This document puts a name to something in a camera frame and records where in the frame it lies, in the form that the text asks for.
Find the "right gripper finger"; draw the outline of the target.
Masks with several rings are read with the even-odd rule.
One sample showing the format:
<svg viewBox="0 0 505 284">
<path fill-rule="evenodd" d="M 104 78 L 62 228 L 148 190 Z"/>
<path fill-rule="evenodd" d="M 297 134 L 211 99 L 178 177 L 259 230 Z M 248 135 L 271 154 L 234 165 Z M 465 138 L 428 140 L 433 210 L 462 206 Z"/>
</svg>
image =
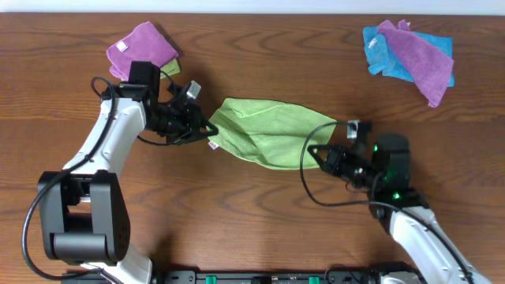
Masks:
<svg viewBox="0 0 505 284">
<path fill-rule="evenodd" d="M 336 151 L 340 152 L 342 147 L 336 144 L 314 144 L 307 147 L 307 151 L 311 155 L 317 154 L 319 151 Z"/>
<path fill-rule="evenodd" d="M 319 165 L 320 169 L 328 174 L 333 174 L 335 170 L 335 151 L 323 151 L 325 152 L 326 159 L 323 159 L 319 152 L 315 155 L 310 155 L 316 160 L 316 163 Z"/>
</svg>

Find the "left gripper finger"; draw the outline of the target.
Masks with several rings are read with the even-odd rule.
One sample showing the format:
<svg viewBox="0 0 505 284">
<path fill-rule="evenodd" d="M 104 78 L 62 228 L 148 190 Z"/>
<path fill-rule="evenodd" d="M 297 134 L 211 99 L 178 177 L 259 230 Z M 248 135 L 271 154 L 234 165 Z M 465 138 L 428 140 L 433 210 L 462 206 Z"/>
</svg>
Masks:
<svg viewBox="0 0 505 284">
<path fill-rule="evenodd" d="M 168 136 L 166 138 L 167 145 L 183 145 L 197 142 L 199 140 L 206 139 L 210 136 L 215 136 L 219 133 L 217 129 L 211 129 L 210 131 L 201 132 L 200 130 L 190 129 L 186 133 L 178 134 L 176 136 Z"/>
<path fill-rule="evenodd" d="M 219 129 L 212 124 L 201 111 L 197 111 L 195 113 L 196 126 L 200 129 L 201 132 L 205 131 L 206 133 L 217 133 Z"/>
</svg>

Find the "green microfiber cloth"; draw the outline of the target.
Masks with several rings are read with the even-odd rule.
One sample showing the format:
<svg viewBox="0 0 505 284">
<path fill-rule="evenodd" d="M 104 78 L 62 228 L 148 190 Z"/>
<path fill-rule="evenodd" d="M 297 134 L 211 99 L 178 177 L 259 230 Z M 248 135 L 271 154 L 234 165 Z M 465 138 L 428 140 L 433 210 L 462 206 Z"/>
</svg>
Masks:
<svg viewBox="0 0 505 284">
<path fill-rule="evenodd" d="M 326 144 L 335 119 L 301 105 L 264 99 L 224 100 L 209 119 L 209 140 L 230 154 L 271 170 L 297 170 L 304 144 Z"/>
</svg>

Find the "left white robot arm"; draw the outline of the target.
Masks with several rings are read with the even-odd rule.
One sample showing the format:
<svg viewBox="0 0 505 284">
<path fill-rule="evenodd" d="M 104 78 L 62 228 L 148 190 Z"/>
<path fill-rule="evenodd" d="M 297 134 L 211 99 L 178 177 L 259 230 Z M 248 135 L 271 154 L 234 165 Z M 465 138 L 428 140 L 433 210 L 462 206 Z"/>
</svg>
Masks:
<svg viewBox="0 0 505 284">
<path fill-rule="evenodd" d="M 108 83 L 98 94 L 100 113 L 80 150 L 60 171 L 45 171 L 28 209 L 21 237 L 27 265 L 60 282 L 156 283 L 152 260 L 130 243 L 130 220 L 119 178 L 131 147 L 144 131 L 183 145 L 218 134 L 195 101 L 201 86 L 170 83 L 172 95 L 159 101 L 163 71 L 151 62 L 132 62 L 129 77 Z M 39 212 L 43 248 L 50 260 L 84 270 L 49 275 L 28 254 L 28 228 Z"/>
</svg>

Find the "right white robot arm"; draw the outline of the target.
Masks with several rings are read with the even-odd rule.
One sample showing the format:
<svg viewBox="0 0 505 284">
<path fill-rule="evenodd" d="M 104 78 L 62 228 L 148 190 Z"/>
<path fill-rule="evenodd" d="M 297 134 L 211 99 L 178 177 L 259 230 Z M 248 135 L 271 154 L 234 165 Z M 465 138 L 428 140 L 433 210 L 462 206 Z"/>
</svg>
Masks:
<svg viewBox="0 0 505 284">
<path fill-rule="evenodd" d="M 336 144 L 304 144 L 321 170 L 367 192 L 363 204 L 384 230 L 407 252 L 416 272 L 387 272 L 382 283 L 487 283 L 456 248 L 426 199 L 410 184 L 410 143 L 389 133 L 374 143 L 372 158 Z"/>
</svg>

